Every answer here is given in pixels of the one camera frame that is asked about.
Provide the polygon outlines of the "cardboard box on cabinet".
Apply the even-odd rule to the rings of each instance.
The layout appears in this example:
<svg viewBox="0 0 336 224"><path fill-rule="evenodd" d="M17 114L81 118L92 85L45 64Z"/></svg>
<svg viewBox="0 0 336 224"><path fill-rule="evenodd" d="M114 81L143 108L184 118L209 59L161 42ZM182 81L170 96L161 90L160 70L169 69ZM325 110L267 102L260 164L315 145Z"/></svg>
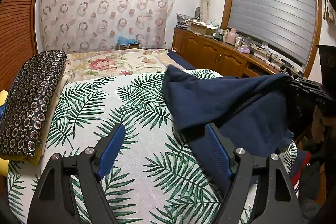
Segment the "cardboard box on cabinet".
<svg viewBox="0 0 336 224"><path fill-rule="evenodd" d="M212 36L213 33L217 30L217 28L212 25L208 26L202 22L191 22L189 23L188 30L197 35Z"/></svg>

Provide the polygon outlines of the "wooden sideboard cabinet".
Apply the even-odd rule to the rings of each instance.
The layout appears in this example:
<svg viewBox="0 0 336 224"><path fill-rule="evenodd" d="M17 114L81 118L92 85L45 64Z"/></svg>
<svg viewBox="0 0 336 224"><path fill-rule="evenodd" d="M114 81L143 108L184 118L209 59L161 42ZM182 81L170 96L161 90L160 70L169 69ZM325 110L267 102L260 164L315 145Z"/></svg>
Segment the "wooden sideboard cabinet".
<svg viewBox="0 0 336 224"><path fill-rule="evenodd" d="M210 69L223 76L247 78L280 73L256 56L241 53L230 44L179 28L174 29L173 50L196 69Z"/></svg>

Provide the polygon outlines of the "circle pattern sheer curtain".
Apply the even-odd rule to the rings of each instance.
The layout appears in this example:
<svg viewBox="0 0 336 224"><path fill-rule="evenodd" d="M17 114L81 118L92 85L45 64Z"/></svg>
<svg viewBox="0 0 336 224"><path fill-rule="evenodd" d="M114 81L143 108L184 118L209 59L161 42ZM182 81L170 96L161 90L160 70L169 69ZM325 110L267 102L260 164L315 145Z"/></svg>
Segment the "circle pattern sheer curtain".
<svg viewBox="0 0 336 224"><path fill-rule="evenodd" d="M113 50L122 39L141 48L166 48L175 0L39 0L44 50Z"/></svg>

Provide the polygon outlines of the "wooden louvered wardrobe door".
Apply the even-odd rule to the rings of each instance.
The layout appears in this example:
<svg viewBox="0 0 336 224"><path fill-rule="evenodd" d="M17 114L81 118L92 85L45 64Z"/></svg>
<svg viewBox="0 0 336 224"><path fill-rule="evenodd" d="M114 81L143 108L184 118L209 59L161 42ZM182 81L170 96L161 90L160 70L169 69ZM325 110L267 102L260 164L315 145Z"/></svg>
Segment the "wooden louvered wardrobe door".
<svg viewBox="0 0 336 224"><path fill-rule="evenodd" d="M19 70L38 53L36 0L1 0L1 90L10 90Z"/></svg>

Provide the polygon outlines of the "floral blanket navy border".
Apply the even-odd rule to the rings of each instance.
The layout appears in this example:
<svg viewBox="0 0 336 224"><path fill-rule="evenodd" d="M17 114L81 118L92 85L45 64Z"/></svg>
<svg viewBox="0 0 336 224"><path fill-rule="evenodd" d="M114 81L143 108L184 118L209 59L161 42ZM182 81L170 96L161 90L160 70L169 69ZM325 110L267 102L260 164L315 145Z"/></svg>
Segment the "floral blanket navy border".
<svg viewBox="0 0 336 224"><path fill-rule="evenodd" d="M136 48L68 54L64 74L70 81L81 81L100 77L160 73L164 72L168 65L181 70L194 69L174 51Z"/></svg>

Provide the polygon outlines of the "grey window blind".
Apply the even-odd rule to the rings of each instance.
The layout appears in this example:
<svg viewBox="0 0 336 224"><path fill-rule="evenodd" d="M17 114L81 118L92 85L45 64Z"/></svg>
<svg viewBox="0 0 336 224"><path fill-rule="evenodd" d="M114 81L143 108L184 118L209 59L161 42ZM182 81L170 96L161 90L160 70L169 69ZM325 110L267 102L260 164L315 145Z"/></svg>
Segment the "grey window blind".
<svg viewBox="0 0 336 224"><path fill-rule="evenodd" d="M228 25L305 64L315 19L316 0L232 0Z"/></svg>

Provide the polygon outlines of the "pink bottle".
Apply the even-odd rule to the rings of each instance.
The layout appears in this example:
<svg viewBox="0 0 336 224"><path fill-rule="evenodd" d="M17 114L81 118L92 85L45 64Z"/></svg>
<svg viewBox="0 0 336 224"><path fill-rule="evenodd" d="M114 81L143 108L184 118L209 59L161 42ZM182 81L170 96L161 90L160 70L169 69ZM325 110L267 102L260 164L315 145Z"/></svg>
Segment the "pink bottle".
<svg viewBox="0 0 336 224"><path fill-rule="evenodd" d="M236 36L237 36L236 29L231 28L227 34L226 43L234 46L236 43Z"/></svg>

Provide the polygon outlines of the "purple tissue pack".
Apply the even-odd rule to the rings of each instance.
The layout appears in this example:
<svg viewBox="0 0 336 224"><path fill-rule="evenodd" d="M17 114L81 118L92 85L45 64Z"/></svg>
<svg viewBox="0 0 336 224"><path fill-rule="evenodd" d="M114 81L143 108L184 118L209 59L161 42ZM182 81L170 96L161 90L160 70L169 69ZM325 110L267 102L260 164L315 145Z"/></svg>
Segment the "purple tissue pack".
<svg viewBox="0 0 336 224"><path fill-rule="evenodd" d="M241 45L237 48L237 50L241 53L250 54L250 49L248 45Z"/></svg>

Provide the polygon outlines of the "navy blue t-shirt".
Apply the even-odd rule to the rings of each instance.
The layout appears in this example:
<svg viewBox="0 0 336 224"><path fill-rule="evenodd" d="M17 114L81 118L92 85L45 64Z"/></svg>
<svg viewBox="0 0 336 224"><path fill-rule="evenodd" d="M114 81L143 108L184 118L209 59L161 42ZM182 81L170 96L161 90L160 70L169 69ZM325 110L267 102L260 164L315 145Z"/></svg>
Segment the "navy blue t-shirt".
<svg viewBox="0 0 336 224"><path fill-rule="evenodd" d="M206 141L206 125L251 155L267 157L290 145L287 110L290 77L284 74L239 79L199 79L170 65L162 91L175 128L184 135L198 162L222 193L231 184L228 161Z"/></svg>

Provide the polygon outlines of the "yellow plush pillow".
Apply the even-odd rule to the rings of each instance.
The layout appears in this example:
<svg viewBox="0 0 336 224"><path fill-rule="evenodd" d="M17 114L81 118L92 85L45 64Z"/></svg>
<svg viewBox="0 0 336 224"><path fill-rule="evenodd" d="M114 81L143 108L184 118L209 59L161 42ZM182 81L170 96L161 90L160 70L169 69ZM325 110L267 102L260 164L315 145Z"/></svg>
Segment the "yellow plush pillow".
<svg viewBox="0 0 336 224"><path fill-rule="evenodd" d="M46 112L43 93L9 92L1 106L1 158L29 161L37 165L42 157L42 127Z"/></svg>

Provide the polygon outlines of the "palm leaf print sheet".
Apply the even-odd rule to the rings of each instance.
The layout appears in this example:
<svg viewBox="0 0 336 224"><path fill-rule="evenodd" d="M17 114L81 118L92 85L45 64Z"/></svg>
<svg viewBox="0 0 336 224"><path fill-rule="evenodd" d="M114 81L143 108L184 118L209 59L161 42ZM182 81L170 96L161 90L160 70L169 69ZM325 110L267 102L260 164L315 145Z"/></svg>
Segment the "palm leaf print sheet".
<svg viewBox="0 0 336 224"><path fill-rule="evenodd" d="M162 94L163 73L102 77L66 84L40 163L11 161L9 207L26 223L50 156L93 147L117 123L125 140L101 186L120 223L211 223L222 196L195 159Z"/></svg>

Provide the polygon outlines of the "dark circle pattern folded quilt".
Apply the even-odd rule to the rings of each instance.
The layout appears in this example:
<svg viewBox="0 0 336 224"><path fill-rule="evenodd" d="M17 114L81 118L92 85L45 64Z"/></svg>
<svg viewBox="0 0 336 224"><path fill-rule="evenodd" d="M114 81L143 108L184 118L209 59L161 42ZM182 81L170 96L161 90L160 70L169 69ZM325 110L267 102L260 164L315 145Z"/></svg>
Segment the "dark circle pattern folded quilt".
<svg viewBox="0 0 336 224"><path fill-rule="evenodd" d="M28 59L8 92L1 118L1 158L40 159L43 135L67 56L48 50Z"/></svg>

